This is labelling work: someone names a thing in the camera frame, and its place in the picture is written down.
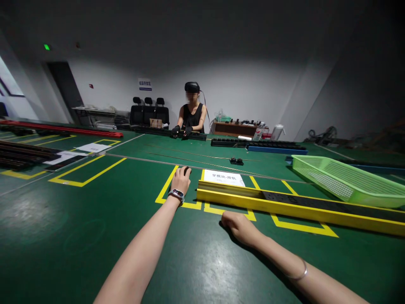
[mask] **person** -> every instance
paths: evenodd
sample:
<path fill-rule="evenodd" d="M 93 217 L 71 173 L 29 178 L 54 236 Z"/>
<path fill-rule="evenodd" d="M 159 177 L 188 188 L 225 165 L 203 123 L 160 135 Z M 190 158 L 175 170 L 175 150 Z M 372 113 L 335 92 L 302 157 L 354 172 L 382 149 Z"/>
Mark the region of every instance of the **person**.
<path fill-rule="evenodd" d="M 176 170 L 166 202 L 122 253 L 94 303 L 141 302 L 155 271 L 174 214 L 190 186 L 190 173 L 191 169 L 188 167 Z M 244 214 L 225 211 L 221 223 L 240 243 L 270 259 L 311 302 L 368 303 L 326 273 L 262 234 Z"/>
<path fill-rule="evenodd" d="M 184 86 L 188 102 L 180 108 L 177 125 L 172 129 L 172 136 L 177 137 L 183 128 L 184 136 L 192 132 L 204 133 L 204 121 L 207 107 L 198 101 L 200 86 L 196 82 L 187 82 Z"/>

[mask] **window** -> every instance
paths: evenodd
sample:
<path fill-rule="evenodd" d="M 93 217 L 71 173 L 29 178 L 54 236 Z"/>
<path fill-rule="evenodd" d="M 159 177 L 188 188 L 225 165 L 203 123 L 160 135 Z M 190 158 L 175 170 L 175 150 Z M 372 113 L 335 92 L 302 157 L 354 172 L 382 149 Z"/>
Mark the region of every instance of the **window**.
<path fill-rule="evenodd" d="M 10 96 L 24 97 L 23 92 L 14 80 L 13 75 L 8 70 L 3 59 L 0 57 L 0 84 Z"/>

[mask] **hand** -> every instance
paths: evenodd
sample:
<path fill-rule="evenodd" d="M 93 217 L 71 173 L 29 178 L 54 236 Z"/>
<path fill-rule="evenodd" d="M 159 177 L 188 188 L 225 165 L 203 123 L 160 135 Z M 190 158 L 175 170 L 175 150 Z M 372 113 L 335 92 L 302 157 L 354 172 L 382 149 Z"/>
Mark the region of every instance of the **hand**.
<path fill-rule="evenodd" d="M 192 131 L 193 127 L 186 127 L 186 129 L 184 130 L 184 136 L 190 135 Z"/>
<path fill-rule="evenodd" d="M 191 168 L 189 167 L 183 167 L 183 168 L 178 168 L 176 172 L 174 173 L 173 179 L 172 179 L 172 187 L 170 188 L 171 190 L 177 189 L 181 192 L 184 193 L 184 196 L 186 196 L 187 190 L 189 189 L 189 185 L 191 183 L 190 181 L 190 173 L 191 173 Z"/>
<path fill-rule="evenodd" d="M 250 247 L 255 247 L 264 237 L 251 221 L 242 213 L 225 211 L 221 218 L 222 225 L 229 227 L 235 238 Z"/>
<path fill-rule="evenodd" d="M 177 137 L 177 134 L 178 134 L 179 131 L 180 131 L 180 126 L 179 126 L 179 125 L 175 126 L 175 127 L 172 129 L 172 136 L 173 136 L 173 138 L 176 138 L 176 137 Z"/>

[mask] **green workbench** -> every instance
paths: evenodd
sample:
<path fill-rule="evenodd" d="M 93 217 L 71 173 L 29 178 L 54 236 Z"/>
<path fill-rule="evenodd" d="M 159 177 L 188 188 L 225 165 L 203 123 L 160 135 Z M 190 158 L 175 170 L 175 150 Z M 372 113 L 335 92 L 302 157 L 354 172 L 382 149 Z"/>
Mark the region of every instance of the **green workbench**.
<path fill-rule="evenodd" d="M 92 142 L 112 148 L 52 174 L 44 166 L 0 172 L 2 302 L 92 302 L 126 246 L 167 197 L 175 166 L 187 165 L 193 170 L 186 204 L 174 217 L 144 303 L 305 302 L 271 263 L 219 225 L 223 210 L 246 214 L 264 234 L 369 302 L 403 303 L 403 238 L 196 200 L 203 169 L 240 173 L 247 187 L 336 199 L 295 174 L 286 155 L 123 133 L 121 139 L 0 133 L 0 140 L 33 139 L 27 144 L 63 150 Z M 306 147 L 310 155 L 342 158 L 333 149 Z M 356 153 L 359 160 L 375 160 L 368 152 Z M 234 166 L 203 155 L 259 161 Z M 390 157 L 379 155 L 388 162 Z M 404 184 L 403 178 L 390 176 Z"/>

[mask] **black glove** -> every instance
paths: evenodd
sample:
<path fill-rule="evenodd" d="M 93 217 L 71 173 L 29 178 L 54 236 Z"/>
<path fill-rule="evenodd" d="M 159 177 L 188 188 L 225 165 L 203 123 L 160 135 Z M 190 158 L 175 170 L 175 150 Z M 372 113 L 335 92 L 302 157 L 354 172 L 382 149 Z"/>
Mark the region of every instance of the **black glove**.
<path fill-rule="evenodd" d="M 173 136 L 174 138 L 176 138 L 177 135 L 178 135 L 178 133 L 179 133 L 179 131 L 180 131 L 180 126 L 179 126 L 179 125 L 175 126 L 175 127 L 172 129 L 172 136 Z"/>
<path fill-rule="evenodd" d="M 193 127 L 186 127 L 186 129 L 184 130 L 184 136 L 190 135 L 192 131 Z"/>

